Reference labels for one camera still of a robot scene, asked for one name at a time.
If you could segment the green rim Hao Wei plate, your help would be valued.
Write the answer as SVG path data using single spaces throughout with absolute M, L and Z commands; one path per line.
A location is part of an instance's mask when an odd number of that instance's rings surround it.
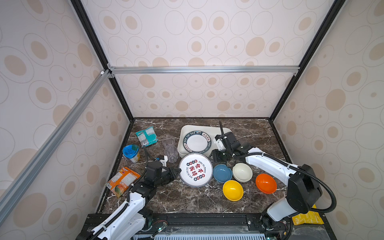
M 183 147 L 188 153 L 206 153 L 212 146 L 211 137 L 203 131 L 192 131 L 183 138 Z

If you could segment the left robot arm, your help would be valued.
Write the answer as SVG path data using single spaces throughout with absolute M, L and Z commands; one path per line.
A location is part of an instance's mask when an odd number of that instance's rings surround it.
M 149 162 L 143 175 L 129 188 L 123 204 L 91 230 L 83 230 L 77 240 L 129 240 L 137 232 L 149 229 L 153 211 L 146 208 L 157 187 L 174 181 L 180 168 L 164 167 L 159 161 Z

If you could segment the white plastic bin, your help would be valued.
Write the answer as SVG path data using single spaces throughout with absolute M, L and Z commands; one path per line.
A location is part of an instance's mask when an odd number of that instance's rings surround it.
M 213 150 L 223 150 L 222 143 L 217 144 L 215 137 L 221 135 L 219 127 L 185 125 L 181 128 L 178 152 L 181 158 L 189 154 L 201 154 L 208 157 Z

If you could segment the clear plastic cup front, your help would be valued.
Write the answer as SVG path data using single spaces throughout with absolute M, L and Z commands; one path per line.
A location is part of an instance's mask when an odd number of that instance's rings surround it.
M 165 156 L 167 156 L 169 163 L 175 163 L 179 157 L 178 148 L 173 145 L 166 146 Z

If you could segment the white plate red green characters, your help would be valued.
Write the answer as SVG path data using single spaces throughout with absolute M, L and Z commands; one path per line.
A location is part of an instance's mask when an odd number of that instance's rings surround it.
M 201 154 L 186 155 L 180 162 L 180 178 L 190 187 L 205 186 L 213 177 L 213 165 L 208 157 Z

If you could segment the cream white bowl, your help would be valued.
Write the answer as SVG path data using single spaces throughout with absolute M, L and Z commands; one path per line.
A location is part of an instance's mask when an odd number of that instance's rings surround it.
M 250 181 L 253 177 L 252 169 L 244 163 L 236 164 L 233 169 L 233 177 L 240 183 L 246 183 Z

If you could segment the blue bowl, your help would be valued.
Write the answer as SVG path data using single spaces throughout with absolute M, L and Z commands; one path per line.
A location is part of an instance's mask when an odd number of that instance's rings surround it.
M 214 179 L 219 183 L 225 183 L 232 179 L 232 170 L 224 164 L 216 165 L 213 169 Z

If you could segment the clear plastic cup rear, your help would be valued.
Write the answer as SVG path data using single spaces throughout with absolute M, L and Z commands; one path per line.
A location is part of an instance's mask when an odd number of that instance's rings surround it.
M 174 147 L 176 144 L 176 139 L 175 138 L 166 138 L 162 140 L 162 144 L 165 149 Z

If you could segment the blue lidded cup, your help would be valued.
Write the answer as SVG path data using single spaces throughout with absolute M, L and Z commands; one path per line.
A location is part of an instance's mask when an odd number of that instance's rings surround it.
M 139 149 L 140 147 L 138 145 L 125 146 L 122 150 L 124 159 L 132 163 L 137 163 L 140 159 Z

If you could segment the green snack packet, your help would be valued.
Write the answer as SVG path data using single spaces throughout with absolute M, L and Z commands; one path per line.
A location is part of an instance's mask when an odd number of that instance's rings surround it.
M 136 132 L 136 136 L 140 141 L 141 147 L 147 147 L 158 142 L 154 127 L 149 127 L 145 130 L 138 131 Z

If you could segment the yellow bowl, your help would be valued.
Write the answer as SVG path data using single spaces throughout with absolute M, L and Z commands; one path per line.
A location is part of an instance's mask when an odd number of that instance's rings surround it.
M 234 180 L 229 180 L 224 183 L 223 193 L 224 196 L 232 202 L 237 202 L 241 200 L 244 196 L 244 190 L 242 185 Z

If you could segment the orange bowl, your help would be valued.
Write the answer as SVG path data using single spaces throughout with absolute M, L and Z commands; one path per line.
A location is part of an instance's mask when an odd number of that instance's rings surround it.
M 277 183 L 273 177 L 260 174 L 255 180 L 257 188 L 265 194 L 273 194 L 277 190 Z

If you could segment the horizontal aluminium rail back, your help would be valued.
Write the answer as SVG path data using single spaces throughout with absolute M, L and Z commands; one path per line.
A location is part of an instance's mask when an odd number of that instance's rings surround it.
M 299 66 L 112 67 L 113 74 L 297 73 Z

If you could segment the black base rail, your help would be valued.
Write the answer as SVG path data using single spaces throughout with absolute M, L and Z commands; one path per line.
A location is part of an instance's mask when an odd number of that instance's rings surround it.
M 325 239 L 335 240 L 336 236 L 325 216 L 321 216 L 324 221 L 323 225 L 303 224 L 295 226 L 293 218 L 284 218 L 278 223 L 273 224 L 271 230 L 267 230 L 262 223 L 264 215 L 257 214 L 149 214 L 149 220 L 146 220 L 143 231 L 138 231 L 139 235 L 144 235 L 148 232 L 155 233 L 154 227 L 159 227 L 165 223 L 168 226 L 164 232 L 171 233 L 176 230 L 186 228 L 203 228 L 203 227 L 218 227 L 225 230 L 239 227 L 240 230 L 246 232 L 258 232 L 265 234 L 267 237 L 275 236 L 278 239 L 286 239 L 284 233 L 291 232 L 291 237 L 295 234 L 308 237 L 309 239 Z

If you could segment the aluminium rail left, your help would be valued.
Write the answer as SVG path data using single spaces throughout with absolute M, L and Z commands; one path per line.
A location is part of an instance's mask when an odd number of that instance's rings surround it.
M 16 207 L 22 196 L 51 158 L 54 151 L 58 148 L 70 129 L 79 119 L 80 115 L 84 112 L 85 108 L 94 98 L 97 91 L 109 78 L 111 72 L 111 70 L 105 69 L 103 70 L 103 73 L 94 80 L 87 91 L 76 102 L 74 107 L 70 109 L 59 126 L 52 132 L 50 137 L 32 157 L 31 161 L 24 167 L 22 172 L 10 185 L 10 188 L 1 198 L 1 224 L 5 222 L 12 210 Z

